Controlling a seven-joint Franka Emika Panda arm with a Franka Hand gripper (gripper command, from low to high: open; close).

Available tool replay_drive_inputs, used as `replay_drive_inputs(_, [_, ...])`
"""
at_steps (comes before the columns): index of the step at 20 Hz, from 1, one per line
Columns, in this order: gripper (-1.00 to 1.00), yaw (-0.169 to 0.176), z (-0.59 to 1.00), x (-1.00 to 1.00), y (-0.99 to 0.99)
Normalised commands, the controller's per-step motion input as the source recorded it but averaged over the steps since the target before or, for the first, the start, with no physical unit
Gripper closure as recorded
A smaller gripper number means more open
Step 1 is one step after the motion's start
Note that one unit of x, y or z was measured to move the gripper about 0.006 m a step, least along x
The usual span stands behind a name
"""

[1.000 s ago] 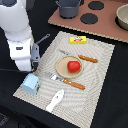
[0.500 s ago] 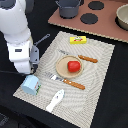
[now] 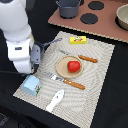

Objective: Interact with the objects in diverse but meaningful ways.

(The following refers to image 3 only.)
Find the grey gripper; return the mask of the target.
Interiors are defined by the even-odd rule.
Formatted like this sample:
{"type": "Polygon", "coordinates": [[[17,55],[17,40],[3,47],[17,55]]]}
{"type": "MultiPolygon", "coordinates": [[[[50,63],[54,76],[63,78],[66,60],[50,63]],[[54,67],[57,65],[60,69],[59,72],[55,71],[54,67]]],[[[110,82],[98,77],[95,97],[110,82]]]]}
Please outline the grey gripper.
{"type": "Polygon", "coordinates": [[[31,50],[31,63],[34,71],[37,71],[44,55],[44,47],[40,42],[35,42],[31,50]]]}

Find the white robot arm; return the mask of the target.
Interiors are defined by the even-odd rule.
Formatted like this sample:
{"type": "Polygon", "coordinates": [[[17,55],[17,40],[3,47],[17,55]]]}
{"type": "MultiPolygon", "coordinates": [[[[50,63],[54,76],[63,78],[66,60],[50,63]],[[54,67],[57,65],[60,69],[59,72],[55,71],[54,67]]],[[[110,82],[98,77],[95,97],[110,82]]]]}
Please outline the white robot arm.
{"type": "Polygon", "coordinates": [[[34,40],[27,11],[35,0],[0,0],[0,29],[6,39],[8,58],[19,73],[30,74],[40,63],[43,46],[34,40]]]}

